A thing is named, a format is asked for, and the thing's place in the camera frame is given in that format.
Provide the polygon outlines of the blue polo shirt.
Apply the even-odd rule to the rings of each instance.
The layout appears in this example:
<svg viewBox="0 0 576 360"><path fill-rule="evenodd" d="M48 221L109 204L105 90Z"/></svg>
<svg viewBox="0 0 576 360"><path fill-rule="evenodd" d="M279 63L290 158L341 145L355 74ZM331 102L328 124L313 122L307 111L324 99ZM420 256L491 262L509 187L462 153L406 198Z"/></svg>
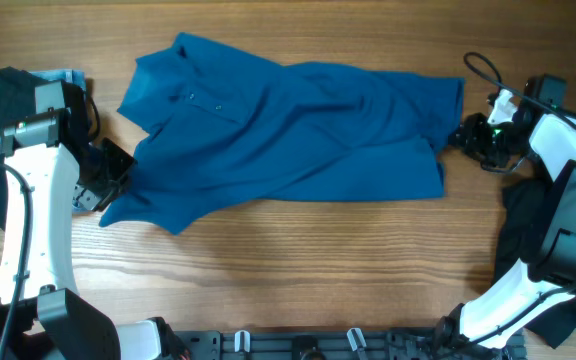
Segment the blue polo shirt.
<svg viewBox="0 0 576 360"><path fill-rule="evenodd" d="M320 62L281 65L188 33L140 57L119 112L145 131L127 193L101 218L184 231L256 199L439 198L437 156L464 82Z"/></svg>

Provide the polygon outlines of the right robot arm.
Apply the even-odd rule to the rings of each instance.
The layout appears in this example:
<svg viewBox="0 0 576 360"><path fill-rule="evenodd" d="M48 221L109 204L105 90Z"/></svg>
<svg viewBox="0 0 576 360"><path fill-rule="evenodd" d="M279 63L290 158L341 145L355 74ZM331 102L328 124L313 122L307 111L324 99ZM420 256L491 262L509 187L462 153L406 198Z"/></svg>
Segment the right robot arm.
<svg viewBox="0 0 576 360"><path fill-rule="evenodd" d="M479 298L440 319L433 351L441 358L495 357L518 330L576 297L576 114L563 109L565 80L530 78L523 92L497 84L489 115L467 118L451 144L489 172L534 157L552 184L519 238L513 266Z"/></svg>

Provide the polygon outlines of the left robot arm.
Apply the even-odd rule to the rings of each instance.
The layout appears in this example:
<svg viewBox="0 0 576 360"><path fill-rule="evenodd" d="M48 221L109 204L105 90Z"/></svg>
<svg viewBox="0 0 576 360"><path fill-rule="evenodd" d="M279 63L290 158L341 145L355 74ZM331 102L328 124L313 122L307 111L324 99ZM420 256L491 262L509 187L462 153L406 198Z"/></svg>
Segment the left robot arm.
<svg viewBox="0 0 576 360"><path fill-rule="evenodd" d="M73 206L104 210L124 193L135 159L109 139L93 145L79 86L40 85L35 107L0 133L0 359L164 358L158 323L115 325L79 296L72 266Z"/></svg>

